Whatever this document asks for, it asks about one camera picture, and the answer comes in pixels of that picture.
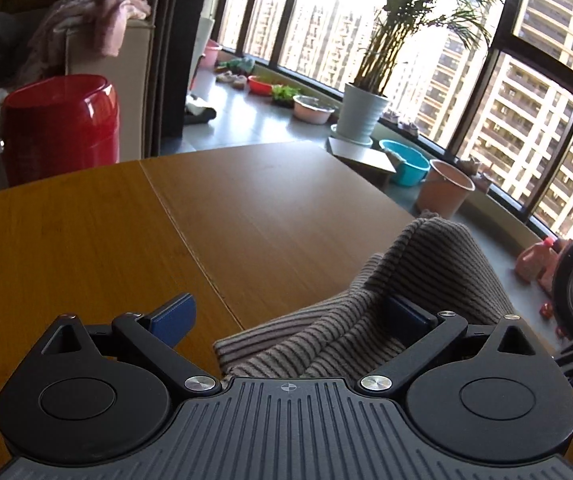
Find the white ribbed plant pot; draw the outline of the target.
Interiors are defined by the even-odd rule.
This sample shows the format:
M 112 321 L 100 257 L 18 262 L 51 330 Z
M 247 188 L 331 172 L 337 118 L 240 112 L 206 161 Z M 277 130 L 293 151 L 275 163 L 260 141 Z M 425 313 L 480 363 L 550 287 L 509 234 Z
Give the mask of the white ribbed plant pot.
M 370 148 L 371 133 L 388 102 L 385 96 L 360 89 L 355 84 L 346 84 L 339 120 L 334 125 L 332 136 Z

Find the pink clothes pile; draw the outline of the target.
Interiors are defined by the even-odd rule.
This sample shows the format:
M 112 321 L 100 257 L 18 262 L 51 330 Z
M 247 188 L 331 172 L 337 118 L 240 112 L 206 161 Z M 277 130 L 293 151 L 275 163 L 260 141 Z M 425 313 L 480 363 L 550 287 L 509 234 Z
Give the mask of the pink clothes pile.
M 102 56 L 119 54 L 130 20 L 151 14 L 148 0 L 59 0 L 53 3 L 30 38 L 28 57 L 18 70 L 17 83 L 40 80 L 64 58 L 66 32 L 90 25 L 92 47 Z

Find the white floor cleaner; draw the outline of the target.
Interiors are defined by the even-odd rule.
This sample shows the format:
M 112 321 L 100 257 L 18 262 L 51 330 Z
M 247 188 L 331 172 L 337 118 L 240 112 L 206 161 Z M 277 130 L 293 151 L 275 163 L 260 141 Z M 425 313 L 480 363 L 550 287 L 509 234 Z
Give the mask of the white floor cleaner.
M 184 102 L 185 125 L 207 124 L 217 116 L 216 110 L 207 104 L 202 98 L 198 98 L 193 93 L 193 87 L 198 69 L 207 51 L 207 46 L 215 25 L 215 6 L 218 0 L 202 0 L 202 9 L 198 19 L 198 30 L 196 31 L 193 55 L 190 68 L 189 86 Z

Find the red plastic basin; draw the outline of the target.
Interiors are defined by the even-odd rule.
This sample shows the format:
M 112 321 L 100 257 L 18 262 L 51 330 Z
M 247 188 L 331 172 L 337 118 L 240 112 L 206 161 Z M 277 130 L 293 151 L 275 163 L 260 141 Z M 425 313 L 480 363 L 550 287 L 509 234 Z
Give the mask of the red plastic basin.
M 273 83 L 261 76 L 252 75 L 247 78 L 248 90 L 255 96 L 271 96 Z

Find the green bamboo plant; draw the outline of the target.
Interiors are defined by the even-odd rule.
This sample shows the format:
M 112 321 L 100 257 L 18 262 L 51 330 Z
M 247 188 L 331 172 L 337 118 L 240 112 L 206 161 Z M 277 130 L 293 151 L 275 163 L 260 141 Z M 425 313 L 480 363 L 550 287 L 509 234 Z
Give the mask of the green bamboo plant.
M 383 96 L 397 58 L 406 41 L 428 28 L 446 29 L 472 49 L 490 44 L 492 34 L 484 24 L 488 8 L 503 0 L 384 0 L 375 14 L 368 47 L 353 86 Z

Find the red round stool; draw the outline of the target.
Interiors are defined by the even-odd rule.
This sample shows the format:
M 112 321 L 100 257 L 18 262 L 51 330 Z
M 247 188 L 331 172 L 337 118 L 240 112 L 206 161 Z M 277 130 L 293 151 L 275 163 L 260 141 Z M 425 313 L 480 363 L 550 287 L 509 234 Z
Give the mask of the red round stool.
M 119 102 L 100 75 L 40 80 L 6 96 L 1 160 L 17 186 L 119 161 Z

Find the pink metal bowl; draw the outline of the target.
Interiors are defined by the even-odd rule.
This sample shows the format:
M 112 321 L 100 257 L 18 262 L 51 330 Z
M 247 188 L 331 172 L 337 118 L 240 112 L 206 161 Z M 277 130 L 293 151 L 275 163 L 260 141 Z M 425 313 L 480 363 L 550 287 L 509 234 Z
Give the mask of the pink metal bowl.
M 293 96 L 294 116 L 302 122 L 324 125 L 336 111 L 334 106 L 320 101 L 315 96 L 303 96 L 303 94 Z

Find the small wooden stool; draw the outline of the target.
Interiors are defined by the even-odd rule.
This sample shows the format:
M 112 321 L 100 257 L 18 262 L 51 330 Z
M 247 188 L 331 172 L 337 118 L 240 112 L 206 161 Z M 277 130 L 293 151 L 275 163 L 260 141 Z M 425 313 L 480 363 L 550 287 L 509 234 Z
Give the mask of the small wooden stool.
M 327 151 L 380 190 L 385 190 L 391 177 L 396 174 L 387 155 L 372 148 L 330 136 L 327 140 Z

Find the grey striped knit garment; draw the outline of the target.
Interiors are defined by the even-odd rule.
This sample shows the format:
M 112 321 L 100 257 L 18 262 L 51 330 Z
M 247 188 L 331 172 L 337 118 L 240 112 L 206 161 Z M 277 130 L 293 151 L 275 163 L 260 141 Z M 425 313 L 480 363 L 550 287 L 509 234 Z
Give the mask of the grey striped knit garment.
M 511 301 L 470 230 L 437 214 L 410 222 L 373 255 L 349 288 L 326 300 L 218 340 L 224 379 L 342 377 L 350 382 L 406 349 L 390 296 L 432 314 L 451 310 L 493 325 Z

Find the pink basin far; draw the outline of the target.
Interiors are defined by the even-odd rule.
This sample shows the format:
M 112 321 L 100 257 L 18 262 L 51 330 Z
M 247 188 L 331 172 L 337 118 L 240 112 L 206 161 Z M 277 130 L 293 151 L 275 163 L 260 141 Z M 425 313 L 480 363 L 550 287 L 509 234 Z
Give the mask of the pink basin far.
M 213 70 L 218 61 L 219 53 L 221 52 L 221 45 L 213 39 L 209 39 L 204 48 L 203 56 L 201 57 L 200 66 L 206 70 Z

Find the teal plastic basin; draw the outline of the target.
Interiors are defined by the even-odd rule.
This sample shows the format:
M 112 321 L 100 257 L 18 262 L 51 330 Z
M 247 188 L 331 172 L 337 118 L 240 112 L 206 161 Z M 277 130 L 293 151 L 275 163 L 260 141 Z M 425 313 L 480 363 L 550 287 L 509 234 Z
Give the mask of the teal plastic basin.
M 404 188 L 420 184 L 431 169 L 428 159 L 415 148 L 393 140 L 381 140 L 379 147 L 395 169 L 394 183 Z

